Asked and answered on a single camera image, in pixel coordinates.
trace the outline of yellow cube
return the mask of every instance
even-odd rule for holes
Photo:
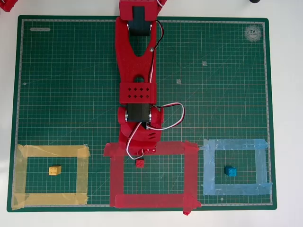
[[[50,176],[57,176],[61,173],[61,166],[52,166],[52,167],[49,167],[49,172],[48,174]]]

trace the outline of cutting mat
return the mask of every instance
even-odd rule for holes
[[[199,153],[199,210],[276,208],[274,135],[267,19],[162,17],[165,36],[157,53],[158,104],[181,102],[186,117],[163,132],[163,141],[265,139],[268,195],[203,195]],[[147,38],[131,38],[142,54]],[[89,158],[88,204],[25,207],[17,211],[108,211],[108,142],[117,142],[120,76],[115,55],[115,17],[20,16],[8,211],[11,211],[15,148],[21,145],[83,145]],[[179,109],[165,112],[168,126]],[[256,183],[253,150],[216,151],[215,183]],[[183,193],[182,155],[146,157],[144,169],[125,157],[125,194]],[[60,164],[62,173],[48,176]],[[225,166],[237,167],[227,177]],[[27,193],[76,190],[76,158],[30,157]]]

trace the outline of cutting mat logo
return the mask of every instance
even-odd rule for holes
[[[245,37],[251,42],[257,42],[261,38],[261,30],[258,26],[252,25],[246,28]]]

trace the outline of white surface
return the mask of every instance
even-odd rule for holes
[[[20,0],[0,11],[1,226],[302,226],[303,1],[168,0],[161,16],[266,17],[275,129],[278,209],[273,211],[7,213],[7,185],[19,15],[118,15],[118,0]]]

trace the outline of red tape square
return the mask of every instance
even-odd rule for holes
[[[124,194],[124,156],[118,143],[107,144],[104,156],[110,159],[110,207],[127,208],[182,208],[185,215],[198,207],[197,200],[199,147],[190,142],[159,142],[157,152],[148,155],[184,155],[183,194]]]

